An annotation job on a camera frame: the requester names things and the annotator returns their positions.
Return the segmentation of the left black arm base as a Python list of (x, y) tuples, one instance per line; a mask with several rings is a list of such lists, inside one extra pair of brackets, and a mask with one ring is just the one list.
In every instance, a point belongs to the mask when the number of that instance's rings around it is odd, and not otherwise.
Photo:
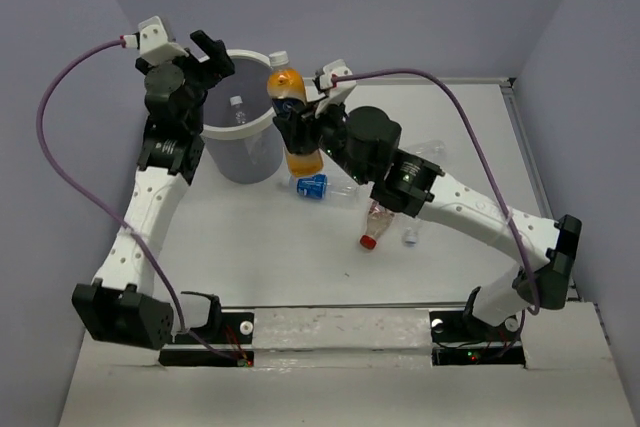
[(158, 362), (164, 367), (251, 368), (255, 357), (252, 346), (254, 327), (253, 312), (223, 311), (217, 331), (214, 331), (211, 321), (195, 328), (216, 353), (189, 335), (177, 335), (160, 351)]

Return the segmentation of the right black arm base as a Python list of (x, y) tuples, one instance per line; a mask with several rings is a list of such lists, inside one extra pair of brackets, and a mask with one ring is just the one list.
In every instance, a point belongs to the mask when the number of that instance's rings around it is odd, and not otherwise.
[(431, 311), (429, 320), (435, 366), (526, 364), (517, 316), (497, 327), (467, 318), (461, 310)]

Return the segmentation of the orange milk tea bottle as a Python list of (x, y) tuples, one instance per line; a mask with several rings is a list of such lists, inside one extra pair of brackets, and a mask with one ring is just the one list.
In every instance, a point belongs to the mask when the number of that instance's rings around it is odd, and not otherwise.
[(286, 51), (269, 55), (271, 75), (267, 92), (276, 116), (274, 125), (286, 148), (289, 172), (296, 178), (319, 173), (323, 168), (320, 151), (310, 139), (310, 130), (303, 115), (308, 111), (306, 88), (301, 74), (290, 64)]

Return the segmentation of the clear bottle pale cap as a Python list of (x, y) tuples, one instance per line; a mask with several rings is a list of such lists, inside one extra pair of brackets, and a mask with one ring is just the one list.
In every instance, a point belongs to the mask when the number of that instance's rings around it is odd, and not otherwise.
[(424, 222), (419, 218), (407, 217), (405, 219), (401, 236), (405, 247), (415, 247), (418, 244), (423, 226)]

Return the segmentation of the red cap crushed bottle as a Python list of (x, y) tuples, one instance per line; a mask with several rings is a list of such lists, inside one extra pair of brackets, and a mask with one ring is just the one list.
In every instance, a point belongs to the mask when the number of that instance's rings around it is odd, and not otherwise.
[(366, 214), (364, 232), (359, 239), (360, 245), (367, 250), (373, 250), (392, 225), (395, 216), (395, 212), (372, 200)]

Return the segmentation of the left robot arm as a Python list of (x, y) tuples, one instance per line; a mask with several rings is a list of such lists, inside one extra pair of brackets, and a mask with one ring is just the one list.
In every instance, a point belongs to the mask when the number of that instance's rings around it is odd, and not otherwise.
[(155, 54), (150, 39), (150, 31), (139, 34), (136, 67), (144, 76), (148, 116), (132, 196), (110, 253), (90, 283), (76, 285), (71, 302), (94, 340), (160, 350), (184, 317), (174, 291), (170, 301), (154, 296), (156, 280), (166, 278), (158, 256), (204, 150), (208, 93), (235, 67), (223, 41), (202, 30), (190, 39), (204, 61), (168, 42)]

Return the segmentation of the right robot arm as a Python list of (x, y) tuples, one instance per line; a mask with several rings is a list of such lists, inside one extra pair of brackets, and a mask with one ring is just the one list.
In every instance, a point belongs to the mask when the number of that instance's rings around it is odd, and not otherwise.
[(564, 308), (580, 220), (502, 210), (440, 166), (400, 149), (400, 125), (377, 107), (347, 112), (342, 105), (330, 105), (317, 115), (313, 105), (297, 99), (276, 99), (273, 106), (274, 124), (291, 153), (319, 149), (356, 183), (370, 184), (372, 199), (382, 207), (449, 227), (515, 261), (512, 269), (469, 295), (460, 315), (468, 337), (482, 339), (529, 307)]

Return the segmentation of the clear bottle white cap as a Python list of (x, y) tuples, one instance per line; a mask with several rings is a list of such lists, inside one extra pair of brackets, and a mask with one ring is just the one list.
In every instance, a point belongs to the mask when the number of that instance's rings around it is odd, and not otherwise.
[(246, 105), (241, 96), (230, 98), (231, 119), (234, 125), (244, 125), (248, 122)]

